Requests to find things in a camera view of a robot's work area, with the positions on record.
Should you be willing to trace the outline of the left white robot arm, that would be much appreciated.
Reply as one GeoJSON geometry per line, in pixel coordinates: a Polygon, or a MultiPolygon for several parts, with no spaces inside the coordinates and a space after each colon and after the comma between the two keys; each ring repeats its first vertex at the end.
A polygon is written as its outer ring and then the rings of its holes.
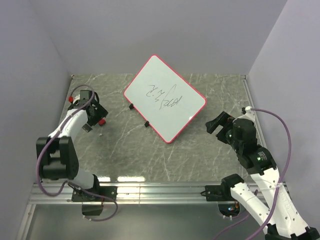
{"type": "Polygon", "coordinates": [[[104,124],[108,111],[93,90],[81,90],[78,97],[70,96],[68,100],[70,106],[59,126],[47,137],[36,141],[36,182],[50,197],[59,193],[46,191],[42,180],[63,180],[64,184],[82,192],[89,201],[96,201],[101,196],[100,182],[95,174],[80,168],[74,140],[81,130],[89,132],[93,126],[104,124]]]}

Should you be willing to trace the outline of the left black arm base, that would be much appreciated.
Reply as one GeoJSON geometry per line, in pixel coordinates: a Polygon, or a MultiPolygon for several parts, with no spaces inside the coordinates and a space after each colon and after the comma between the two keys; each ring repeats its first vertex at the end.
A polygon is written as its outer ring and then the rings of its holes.
{"type": "Polygon", "coordinates": [[[112,202],[117,198],[117,186],[101,186],[97,193],[87,193],[80,189],[74,189],[71,201],[75,203],[112,202]]]}

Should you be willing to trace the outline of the red and black eraser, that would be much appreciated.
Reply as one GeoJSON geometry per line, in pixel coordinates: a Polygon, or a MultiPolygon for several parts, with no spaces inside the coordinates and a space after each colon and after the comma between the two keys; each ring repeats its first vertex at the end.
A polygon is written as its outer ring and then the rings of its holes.
{"type": "Polygon", "coordinates": [[[101,119],[101,120],[98,122],[98,124],[99,124],[100,126],[103,126],[103,125],[106,124],[106,121],[105,121],[104,119],[101,119]]]}

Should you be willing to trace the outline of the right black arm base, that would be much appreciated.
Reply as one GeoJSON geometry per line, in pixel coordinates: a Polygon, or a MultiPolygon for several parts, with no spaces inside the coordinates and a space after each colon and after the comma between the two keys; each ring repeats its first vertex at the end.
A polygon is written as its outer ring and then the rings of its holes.
{"type": "Polygon", "coordinates": [[[233,200],[230,195],[224,192],[221,185],[205,185],[200,195],[205,197],[207,202],[226,202],[233,200]]]}

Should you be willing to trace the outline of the aluminium rail at table front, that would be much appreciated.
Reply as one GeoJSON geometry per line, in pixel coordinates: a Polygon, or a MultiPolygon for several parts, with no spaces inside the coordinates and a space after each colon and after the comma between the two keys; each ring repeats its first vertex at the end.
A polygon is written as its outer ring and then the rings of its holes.
{"type": "MultiPolygon", "coordinates": [[[[188,205],[209,204],[200,192],[206,185],[219,185],[219,182],[103,182],[102,186],[116,186],[116,202],[119,205],[188,205]]],[[[84,204],[97,205],[100,201],[72,201],[73,189],[65,186],[61,194],[56,197],[46,196],[34,184],[28,199],[29,204],[84,204]]]]}

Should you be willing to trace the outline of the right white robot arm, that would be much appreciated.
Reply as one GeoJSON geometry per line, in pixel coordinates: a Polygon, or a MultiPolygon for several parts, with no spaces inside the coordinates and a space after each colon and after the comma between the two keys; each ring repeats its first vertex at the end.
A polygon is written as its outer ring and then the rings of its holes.
{"type": "Polygon", "coordinates": [[[205,126],[209,134],[221,127],[216,138],[233,149],[265,201],[261,201],[257,192],[252,192],[236,173],[223,178],[219,185],[206,185],[200,194],[208,202],[241,204],[259,224],[259,228],[248,236],[249,240],[260,233],[264,233],[266,240],[318,240],[319,231],[301,217],[284,186],[287,169],[279,171],[271,152],[258,144],[256,112],[258,109],[251,106],[242,108],[239,117],[223,111],[205,126]]]}

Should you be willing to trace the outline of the white board with pink frame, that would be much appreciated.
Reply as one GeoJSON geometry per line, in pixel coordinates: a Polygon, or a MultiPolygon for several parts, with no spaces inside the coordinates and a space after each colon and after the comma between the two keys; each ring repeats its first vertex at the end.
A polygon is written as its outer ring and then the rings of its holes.
{"type": "Polygon", "coordinates": [[[206,106],[206,98],[172,67],[152,55],[123,92],[167,144],[206,106]]]}

